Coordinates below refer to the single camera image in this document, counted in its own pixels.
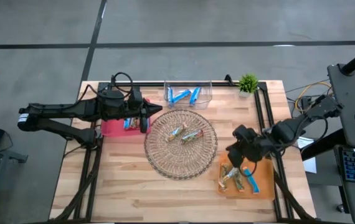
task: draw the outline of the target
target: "green plant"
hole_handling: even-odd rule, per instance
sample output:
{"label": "green plant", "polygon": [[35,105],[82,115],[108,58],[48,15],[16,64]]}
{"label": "green plant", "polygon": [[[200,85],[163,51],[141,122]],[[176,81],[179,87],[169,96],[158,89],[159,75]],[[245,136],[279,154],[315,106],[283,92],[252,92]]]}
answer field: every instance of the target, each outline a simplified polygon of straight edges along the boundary
{"label": "green plant", "polygon": [[258,79],[253,73],[247,73],[239,81],[240,91],[253,93],[258,87]]}

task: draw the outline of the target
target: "orange tray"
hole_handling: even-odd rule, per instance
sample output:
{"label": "orange tray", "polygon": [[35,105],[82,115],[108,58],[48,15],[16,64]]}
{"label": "orange tray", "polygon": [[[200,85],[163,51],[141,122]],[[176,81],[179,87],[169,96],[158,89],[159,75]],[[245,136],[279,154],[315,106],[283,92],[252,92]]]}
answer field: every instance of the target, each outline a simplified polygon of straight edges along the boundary
{"label": "orange tray", "polygon": [[[274,191],[274,178],[273,178],[273,162],[271,159],[263,158],[257,164],[257,170],[253,173],[253,178],[255,179],[259,193],[254,194],[252,190],[252,185],[249,183],[246,177],[242,178],[242,185],[244,186],[244,191],[239,192],[235,185],[235,181],[233,178],[226,180],[225,185],[226,189],[222,190],[219,185],[220,181],[220,172],[222,171],[222,164],[227,164],[228,171],[233,168],[233,165],[230,163],[229,158],[227,157],[227,153],[223,153],[219,157],[219,176],[218,176],[218,184],[217,184],[217,191],[221,195],[229,196],[229,197],[240,197],[240,198],[247,198],[247,199],[267,199],[267,200],[274,200],[275,198],[275,191]],[[248,167],[250,172],[253,171],[255,164],[253,162],[244,159],[241,167]]]}

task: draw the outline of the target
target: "wooden table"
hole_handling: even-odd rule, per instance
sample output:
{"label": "wooden table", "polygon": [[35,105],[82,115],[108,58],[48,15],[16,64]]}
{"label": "wooden table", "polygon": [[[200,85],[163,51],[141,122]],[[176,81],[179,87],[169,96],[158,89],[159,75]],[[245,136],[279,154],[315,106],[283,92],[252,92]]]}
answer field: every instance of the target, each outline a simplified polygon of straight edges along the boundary
{"label": "wooden table", "polygon": [[[283,82],[266,81],[275,122],[290,118]],[[83,82],[97,88],[98,82]],[[169,111],[163,98],[163,87],[141,87],[143,97],[164,109],[151,117]],[[227,198],[217,193],[216,180],[219,154],[235,142],[232,131],[240,124],[259,132],[254,97],[243,100],[234,87],[213,87],[212,101],[197,113],[208,119],[218,138],[218,155],[213,165],[202,175],[191,180],[170,180],[159,175],[144,154],[145,135],[105,138],[93,205],[93,222],[273,222],[273,203],[268,200]],[[89,90],[85,98],[93,98]],[[268,126],[263,102],[263,117]],[[89,123],[73,120],[72,126],[88,128]],[[66,152],[77,147],[67,144]],[[50,217],[56,217],[75,195],[82,171],[84,150],[69,154],[63,161]],[[288,187],[300,205],[316,216],[300,153],[288,148],[283,156]],[[286,217],[282,194],[279,193],[283,217]],[[86,210],[86,198],[82,211]]]}

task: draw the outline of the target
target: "round wire tray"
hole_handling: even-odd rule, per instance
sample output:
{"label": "round wire tray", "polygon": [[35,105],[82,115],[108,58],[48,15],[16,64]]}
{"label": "round wire tray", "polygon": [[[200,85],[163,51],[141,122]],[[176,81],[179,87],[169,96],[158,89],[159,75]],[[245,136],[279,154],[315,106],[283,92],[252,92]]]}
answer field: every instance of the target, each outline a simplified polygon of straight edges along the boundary
{"label": "round wire tray", "polygon": [[[169,134],[185,123],[187,128],[172,141]],[[182,143],[183,136],[202,130],[204,135]],[[188,110],[174,110],[157,118],[146,135],[144,149],[147,159],[161,175],[187,180],[202,174],[216,155],[217,138],[214,128],[201,115]]]}

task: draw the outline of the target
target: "gray floor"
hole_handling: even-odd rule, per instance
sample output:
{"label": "gray floor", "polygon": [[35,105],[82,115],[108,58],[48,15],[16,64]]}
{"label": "gray floor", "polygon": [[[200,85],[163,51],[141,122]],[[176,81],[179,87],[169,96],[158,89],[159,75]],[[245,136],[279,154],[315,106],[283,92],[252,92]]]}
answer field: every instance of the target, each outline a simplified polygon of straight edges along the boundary
{"label": "gray floor", "polygon": [[[101,0],[0,0],[0,44],[90,43]],[[109,0],[98,38],[108,42],[355,40],[352,0]],[[29,155],[10,164],[0,192],[0,223],[47,219],[65,141],[23,133],[17,111],[29,102],[76,99],[87,49],[0,50],[0,128]],[[96,49],[89,80],[124,71],[134,80],[238,78],[283,80],[286,90],[326,79],[326,67],[355,56],[355,46]],[[326,90],[317,86],[309,94]],[[287,94],[296,98],[301,90]],[[329,132],[340,127],[330,121]],[[306,136],[317,138],[320,125]],[[335,187],[311,185],[319,218],[351,222],[335,211]]]}

